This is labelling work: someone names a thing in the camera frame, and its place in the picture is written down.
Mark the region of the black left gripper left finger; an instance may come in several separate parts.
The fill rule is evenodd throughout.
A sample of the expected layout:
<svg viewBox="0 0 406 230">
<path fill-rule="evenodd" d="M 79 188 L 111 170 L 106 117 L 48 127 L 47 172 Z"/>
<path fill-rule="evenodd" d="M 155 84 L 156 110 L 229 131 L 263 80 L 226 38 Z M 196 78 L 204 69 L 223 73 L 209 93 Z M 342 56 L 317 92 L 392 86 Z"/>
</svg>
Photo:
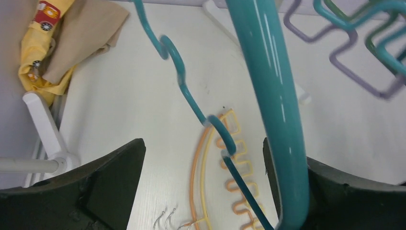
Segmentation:
<svg viewBox="0 0 406 230">
<path fill-rule="evenodd" d="M 146 147 L 137 138 L 62 175 L 0 192 L 3 230 L 125 230 Z"/>
</svg>

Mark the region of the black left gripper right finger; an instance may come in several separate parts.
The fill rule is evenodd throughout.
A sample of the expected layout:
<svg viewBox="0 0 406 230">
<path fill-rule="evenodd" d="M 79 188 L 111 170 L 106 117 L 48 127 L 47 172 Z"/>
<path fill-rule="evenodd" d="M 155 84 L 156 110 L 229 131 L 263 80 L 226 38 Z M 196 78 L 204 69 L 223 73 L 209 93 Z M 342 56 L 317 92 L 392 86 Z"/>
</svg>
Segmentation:
<svg viewBox="0 0 406 230">
<path fill-rule="evenodd" d="M 303 230 L 404 230 L 406 184 L 361 178 L 307 158 L 309 211 Z"/>
</svg>

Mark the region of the orange wavy hanger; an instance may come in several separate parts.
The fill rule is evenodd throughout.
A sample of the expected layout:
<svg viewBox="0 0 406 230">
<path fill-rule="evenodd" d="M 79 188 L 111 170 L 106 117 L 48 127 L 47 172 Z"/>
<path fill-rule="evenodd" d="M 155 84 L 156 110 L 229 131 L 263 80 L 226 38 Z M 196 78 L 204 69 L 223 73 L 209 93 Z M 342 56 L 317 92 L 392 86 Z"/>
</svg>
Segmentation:
<svg viewBox="0 0 406 230">
<path fill-rule="evenodd" d="M 234 124 L 236 126 L 236 129 L 231 132 L 231 135 L 237 135 L 241 132 L 241 127 L 238 122 L 237 116 L 234 112 L 233 109 L 230 109 L 229 111 L 225 112 L 224 114 L 220 114 L 218 118 L 220 121 L 225 125 L 228 131 L 230 131 L 230 125 L 227 122 L 227 117 L 232 116 L 234 120 Z M 207 154 L 209 151 L 209 147 L 213 141 L 213 136 L 214 136 L 214 128 L 213 127 L 207 127 L 204 129 L 198 145 L 195 149 L 195 153 L 193 155 L 193 161 L 192 161 L 192 166 L 191 166 L 191 173 L 190 173 L 190 179 L 189 179 L 189 204 L 190 204 L 190 211 L 191 211 L 191 216 L 192 220 L 189 223 L 182 224 L 177 228 L 177 230 L 180 230 L 181 228 L 187 227 L 188 230 L 190 230 L 191 227 L 194 227 L 195 230 L 200 230 L 199 224 L 200 223 L 205 223 L 208 227 L 209 230 L 212 230 L 211 222 L 208 216 L 207 208 L 206 208 L 206 200 L 205 200 L 205 194 L 204 194 L 204 187 L 205 187 L 205 170 L 206 170 L 206 161 L 207 161 Z M 225 150 L 226 146 L 224 142 L 222 141 L 222 138 L 219 137 L 216 139 L 215 145 L 217 148 L 221 150 Z M 247 148 L 246 144 L 243 139 L 236 140 L 236 145 L 239 145 L 243 147 L 243 151 L 237 152 L 233 157 L 231 157 L 231 160 L 233 161 L 234 164 L 236 165 L 247 165 L 248 167 L 248 172 L 245 174 L 242 174 L 241 177 L 247 178 L 249 176 L 253 175 L 253 167 L 252 163 L 250 160 L 244 160 L 240 161 L 239 157 L 245 156 L 247 154 Z M 198 168 L 198 165 L 200 165 L 200 174 L 199 176 L 196 176 L 196 169 Z M 199 183 L 196 184 L 195 180 L 196 177 L 199 179 Z M 195 195 L 195 185 L 198 185 L 199 194 L 200 194 L 200 201 L 201 201 L 201 206 L 202 206 L 202 212 L 203 212 L 203 217 L 198 218 L 197 216 L 197 211 L 196 211 L 196 206 L 194 202 L 194 195 Z M 254 193 L 254 198 L 259 196 L 259 189 L 258 185 L 255 182 L 247 182 L 247 186 L 253 186 L 256 189 L 256 192 Z M 235 202 L 232 205 L 232 210 L 233 213 L 241 216 L 241 215 L 247 215 L 249 218 L 249 222 L 243 224 L 241 226 L 241 230 L 263 230 L 264 228 L 262 225 L 256 225 L 259 224 L 259 219 L 254 218 L 253 215 L 253 210 L 251 206 L 248 204 L 247 199 L 243 195 L 242 191 L 240 188 L 237 187 L 237 183 L 235 179 L 230 179 L 225 183 L 225 188 L 227 191 L 233 193 L 233 192 L 240 192 L 242 198 L 241 200 Z"/>
</svg>

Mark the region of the blue wavy hanger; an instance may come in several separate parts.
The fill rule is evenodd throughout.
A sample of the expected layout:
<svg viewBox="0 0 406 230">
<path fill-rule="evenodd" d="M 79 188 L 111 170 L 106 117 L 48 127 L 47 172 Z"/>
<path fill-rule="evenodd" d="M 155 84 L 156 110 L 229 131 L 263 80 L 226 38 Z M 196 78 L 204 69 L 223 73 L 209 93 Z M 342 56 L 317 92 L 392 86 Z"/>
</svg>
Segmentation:
<svg viewBox="0 0 406 230">
<path fill-rule="evenodd" d="M 205 116 L 186 84 L 181 55 L 166 36 L 156 37 L 140 0 L 134 1 L 138 18 L 164 60 L 171 58 L 180 91 L 202 125 L 212 125 L 226 149 L 222 158 L 262 226 L 270 230 L 261 208 L 237 171 L 231 156 L 236 145 L 223 123 Z M 276 4 L 271 0 L 229 0 L 228 10 L 249 71 L 264 124 L 276 174 L 281 214 L 278 230 L 298 230 L 309 210 L 309 180 L 305 143 L 288 53 Z"/>
<path fill-rule="evenodd" d="M 366 21 L 371 19 L 374 15 L 381 11 L 397 11 L 402 14 L 406 12 L 406 2 L 404 0 L 384 0 L 373 5 L 367 12 L 361 16 L 359 19 L 356 19 L 354 22 L 350 22 L 348 20 L 341 19 L 340 17 L 336 16 L 334 13 L 329 12 L 326 10 L 320 0 L 313 1 L 313 7 L 315 11 L 330 21 L 332 24 L 338 26 L 344 30 L 354 30 L 360 25 L 364 24 Z M 406 34 L 406 28 L 402 27 L 398 31 L 390 34 L 389 36 L 385 37 L 381 40 L 377 48 L 377 56 L 378 58 L 382 59 L 386 64 L 388 64 L 391 68 L 397 71 L 398 74 L 405 75 L 406 74 L 406 67 L 400 60 L 397 60 L 393 57 L 389 52 L 386 50 L 386 45 L 395 41 L 396 39 L 400 38 L 401 36 Z"/>
</svg>

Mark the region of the green wavy hanger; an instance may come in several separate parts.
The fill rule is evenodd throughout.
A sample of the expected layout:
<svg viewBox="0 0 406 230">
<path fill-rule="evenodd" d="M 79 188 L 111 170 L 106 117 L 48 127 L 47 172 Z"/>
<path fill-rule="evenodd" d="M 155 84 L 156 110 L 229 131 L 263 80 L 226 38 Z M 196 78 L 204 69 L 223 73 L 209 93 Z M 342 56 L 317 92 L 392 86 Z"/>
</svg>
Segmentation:
<svg viewBox="0 0 406 230">
<path fill-rule="evenodd" d="M 353 13 L 351 16 L 347 16 L 345 13 L 343 13 L 339 7 L 335 5 L 335 3 L 331 0 L 325 0 L 324 4 L 328 8 L 327 10 L 329 12 L 334 13 L 336 16 L 340 17 L 341 19 L 348 20 L 350 22 L 354 22 L 356 19 L 359 19 L 361 16 L 363 16 L 367 10 L 369 10 L 373 5 L 382 2 L 383 0 L 369 0 L 367 3 L 362 5 L 361 7 L 358 8 L 358 10 Z M 388 64 L 386 64 L 382 59 L 378 58 L 377 56 L 377 48 L 373 42 L 372 39 L 377 36 L 378 34 L 381 34 L 383 31 L 388 29 L 400 16 L 405 16 L 405 14 L 402 14 L 397 11 L 384 11 L 389 13 L 389 18 L 381 24 L 379 27 L 374 29 L 372 32 L 369 33 L 369 35 L 365 39 L 365 46 L 367 49 L 384 65 L 387 66 L 387 68 L 391 68 Z M 405 53 L 402 53 L 398 56 L 397 60 L 400 60 L 402 62 L 403 58 L 406 57 Z"/>
</svg>

